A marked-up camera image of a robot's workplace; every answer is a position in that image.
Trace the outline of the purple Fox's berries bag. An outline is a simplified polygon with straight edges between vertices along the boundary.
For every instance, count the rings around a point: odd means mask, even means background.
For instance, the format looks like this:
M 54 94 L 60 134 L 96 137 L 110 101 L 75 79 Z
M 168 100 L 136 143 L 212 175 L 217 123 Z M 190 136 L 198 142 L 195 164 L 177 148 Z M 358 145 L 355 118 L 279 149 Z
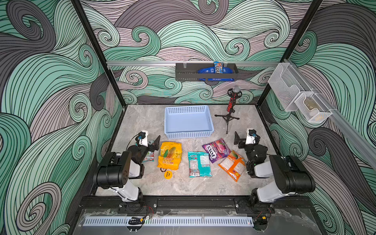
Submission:
M 204 144 L 202 147 L 208 153 L 211 163 L 215 163 L 220 159 L 226 158 L 231 153 L 231 150 L 223 138 L 208 144 Z

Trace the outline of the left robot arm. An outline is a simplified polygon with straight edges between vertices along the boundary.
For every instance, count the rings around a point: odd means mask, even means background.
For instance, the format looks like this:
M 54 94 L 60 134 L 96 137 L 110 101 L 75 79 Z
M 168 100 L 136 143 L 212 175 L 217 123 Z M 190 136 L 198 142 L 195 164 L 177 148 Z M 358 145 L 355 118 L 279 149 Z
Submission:
M 160 149 L 160 138 L 161 136 L 158 136 L 150 144 L 147 140 L 147 132 L 142 131 L 135 136 L 136 145 L 128 146 L 122 153 L 106 153 L 94 173 L 94 185 L 114 191 L 123 202 L 142 201 L 141 189 L 134 186 L 130 180 L 143 177 L 145 171 L 143 161 L 149 152 Z

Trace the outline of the teal candy bag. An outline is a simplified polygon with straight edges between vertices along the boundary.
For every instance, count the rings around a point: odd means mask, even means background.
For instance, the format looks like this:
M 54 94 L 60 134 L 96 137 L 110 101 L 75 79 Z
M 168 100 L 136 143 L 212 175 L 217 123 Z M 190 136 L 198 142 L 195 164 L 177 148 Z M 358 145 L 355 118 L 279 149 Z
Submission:
M 212 177 L 209 154 L 206 152 L 188 152 L 189 177 Z

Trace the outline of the orange candy bag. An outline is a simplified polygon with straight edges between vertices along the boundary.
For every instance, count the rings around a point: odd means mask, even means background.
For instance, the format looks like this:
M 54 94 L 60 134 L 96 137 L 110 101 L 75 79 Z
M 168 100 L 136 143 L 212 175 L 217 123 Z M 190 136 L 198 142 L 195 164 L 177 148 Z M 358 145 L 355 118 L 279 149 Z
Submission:
M 230 175 L 235 182 L 238 182 L 242 173 L 246 170 L 245 164 L 246 162 L 244 158 L 232 150 L 231 153 L 218 165 Z

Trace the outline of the green Fox's candy bag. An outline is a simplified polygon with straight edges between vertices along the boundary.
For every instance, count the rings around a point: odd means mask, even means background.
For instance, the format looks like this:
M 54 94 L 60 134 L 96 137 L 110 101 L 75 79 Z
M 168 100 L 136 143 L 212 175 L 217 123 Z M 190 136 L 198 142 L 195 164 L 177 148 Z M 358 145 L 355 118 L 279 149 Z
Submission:
M 143 162 L 153 162 L 154 161 L 154 152 L 155 148 L 153 147 L 154 141 L 150 140 L 148 141 L 148 147 L 147 147 L 147 154 L 143 160 Z

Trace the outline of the yellow candy bag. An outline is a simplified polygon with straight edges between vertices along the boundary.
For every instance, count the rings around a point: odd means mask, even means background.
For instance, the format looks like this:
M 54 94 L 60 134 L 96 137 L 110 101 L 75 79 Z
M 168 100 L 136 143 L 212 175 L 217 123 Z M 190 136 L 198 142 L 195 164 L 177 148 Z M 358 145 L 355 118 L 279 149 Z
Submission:
M 169 170 L 178 170 L 182 160 L 182 144 L 177 142 L 163 142 L 158 156 L 158 167 Z

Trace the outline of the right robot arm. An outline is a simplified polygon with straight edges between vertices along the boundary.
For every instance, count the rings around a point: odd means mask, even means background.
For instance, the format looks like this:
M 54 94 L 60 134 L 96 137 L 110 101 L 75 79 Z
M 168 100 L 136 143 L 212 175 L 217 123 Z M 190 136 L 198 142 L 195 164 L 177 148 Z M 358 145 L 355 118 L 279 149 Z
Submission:
M 296 156 L 268 154 L 268 148 L 259 143 L 260 136 L 254 129 L 247 130 L 246 138 L 235 132 L 234 144 L 244 149 L 247 160 L 245 167 L 252 178 L 273 180 L 261 188 L 252 190 L 250 205 L 271 204 L 287 196 L 312 193 L 316 189 L 313 176 Z

